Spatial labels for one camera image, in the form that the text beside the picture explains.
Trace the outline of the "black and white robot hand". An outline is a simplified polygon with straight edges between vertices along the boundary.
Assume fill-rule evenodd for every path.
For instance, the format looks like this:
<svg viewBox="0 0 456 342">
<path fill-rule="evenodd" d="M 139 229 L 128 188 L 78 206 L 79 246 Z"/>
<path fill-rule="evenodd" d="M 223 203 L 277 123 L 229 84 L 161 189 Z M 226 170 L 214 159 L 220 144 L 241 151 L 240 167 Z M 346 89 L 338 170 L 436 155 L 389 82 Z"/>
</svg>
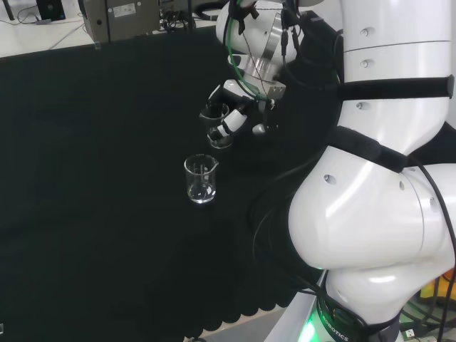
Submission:
<svg viewBox="0 0 456 342">
<path fill-rule="evenodd" d="M 284 84 L 273 83 L 266 98 L 260 100 L 234 79 L 219 84 L 199 115 L 209 121 L 206 124 L 208 140 L 222 148 L 243 130 L 248 130 L 255 136 L 276 130 L 278 125 L 274 111 L 278 109 L 285 90 Z"/>
</svg>

